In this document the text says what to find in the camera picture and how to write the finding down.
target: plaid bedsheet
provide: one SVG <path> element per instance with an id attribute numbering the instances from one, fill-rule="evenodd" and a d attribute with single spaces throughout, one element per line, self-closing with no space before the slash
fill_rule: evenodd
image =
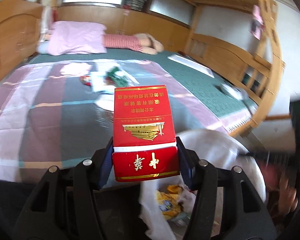
<path id="1" fill-rule="evenodd" d="M 79 77 L 60 74 L 71 62 L 87 62 L 91 71 L 118 63 L 140 85 L 166 85 L 176 132 L 204 127 L 228 132 L 224 123 L 231 123 L 229 119 L 218 119 L 151 61 L 97 59 L 25 65 L 0 85 L 0 179 L 37 182 L 50 166 L 75 166 L 106 146 L 113 127 L 94 104 L 100 94 L 83 85 Z"/>

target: bed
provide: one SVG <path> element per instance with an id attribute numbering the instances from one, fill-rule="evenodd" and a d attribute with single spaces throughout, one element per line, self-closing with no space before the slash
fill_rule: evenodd
<path id="1" fill-rule="evenodd" d="M 191 26 L 184 52 L 215 71 L 214 79 L 168 60 L 170 52 L 151 56 L 118 49 L 99 55 L 39 55 L 11 73 L 35 52 L 42 6 L 23 0 L 0 1 L 0 179 L 36 182 L 51 165 L 74 166 L 110 138 L 111 122 L 96 109 L 96 94 L 78 78 L 61 76 L 61 67 L 70 62 L 96 68 L 102 59 L 119 60 L 142 85 L 169 83 L 176 132 L 208 128 L 236 136 L 259 125 L 277 94 L 283 62 L 268 9 L 271 0 L 258 1 L 272 45 L 272 63 L 225 41 L 195 34 Z M 253 73 L 243 84 L 248 67 Z M 252 91 L 260 74 L 262 81 Z M 224 82 L 221 76 L 247 91 L 251 108 L 258 105 L 253 116 L 242 102 L 218 90 Z"/>

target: metal screw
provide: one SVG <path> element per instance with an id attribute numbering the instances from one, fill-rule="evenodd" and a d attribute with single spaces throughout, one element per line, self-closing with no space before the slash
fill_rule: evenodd
<path id="1" fill-rule="evenodd" d="M 51 166 L 50 168 L 49 168 L 49 172 L 51 172 L 51 173 L 54 173 L 54 172 L 56 172 L 58 170 L 58 167 L 57 166 Z"/>
<path id="2" fill-rule="evenodd" d="M 199 160 L 199 165 L 205 167 L 208 166 L 208 162 L 206 160 Z"/>
<path id="3" fill-rule="evenodd" d="M 239 166 L 234 166 L 233 167 L 233 170 L 236 172 L 236 173 L 240 173 L 242 171 L 242 168 L 239 167 Z"/>
<path id="4" fill-rule="evenodd" d="M 90 165 L 92 164 L 92 160 L 91 160 L 91 159 L 85 159 L 85 160 L 82 162 L 82 164 L 83 164 L 84 166 L 90 166 Z"/>

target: wooden headboard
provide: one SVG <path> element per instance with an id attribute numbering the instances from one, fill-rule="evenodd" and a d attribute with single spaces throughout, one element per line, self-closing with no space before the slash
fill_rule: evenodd
<path id="1" fill-rule="evenodd" d="M 0 81 L 36 51 L 41 14 L 37 3 L 0 1 Z"/>

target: books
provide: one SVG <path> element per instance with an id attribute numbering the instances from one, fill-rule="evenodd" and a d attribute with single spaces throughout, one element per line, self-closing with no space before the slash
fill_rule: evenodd
<path id="1" fill-rule="evenodd" d="M 206 75 L 214 78 L 214 75 L 213 75 L 213 72 L 212 72 L 211 69 L 209 69 L 208 67 L 206 67 L 204 65 L 201 65 L 197 62 L 189 60 L 185 57 L 181 57 L 181 56 L 175 54 L 175 55 L 169 56 L 168 59 L 171 59 L 171 60 L 176 61 L 176 62 L 178 62 L 180 64 L 183 64 L 183 65 L 186 65 L 190 68 L 193 68 L 193 69 L 195 69 L 195 70 L 197 70 L 197 71 L 199 71 L 203 74 L 206 74 Z"/>
<path id="2" fill-rule="evenodd" d="M 113 163 L 117 181 L 179 174 L 176 145 L 164 85 L 115 89 Z"/>

